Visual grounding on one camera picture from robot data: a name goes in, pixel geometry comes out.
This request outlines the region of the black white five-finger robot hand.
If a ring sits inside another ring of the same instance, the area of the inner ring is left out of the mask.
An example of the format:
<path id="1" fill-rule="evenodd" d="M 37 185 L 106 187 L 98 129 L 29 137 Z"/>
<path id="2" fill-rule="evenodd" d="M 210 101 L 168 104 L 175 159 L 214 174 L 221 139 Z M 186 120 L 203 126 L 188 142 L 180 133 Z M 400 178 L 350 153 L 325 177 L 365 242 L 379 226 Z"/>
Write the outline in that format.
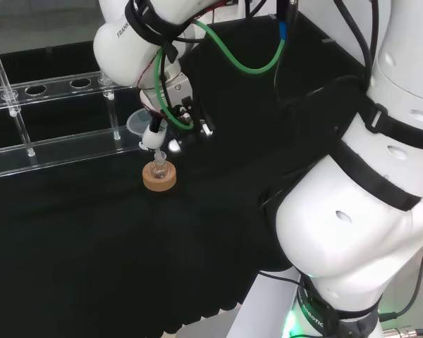
<path id="1" fill-rule="evenodd" d="M 184 73 L 167 80 L 159 89 L 159 93 L 154 88 L 140 92 L 151 118 L 140 141 L 141 149 L 153 151 L 161 147 L 170 154 L 179 154 L 213 135 L 214 124 Z"/>

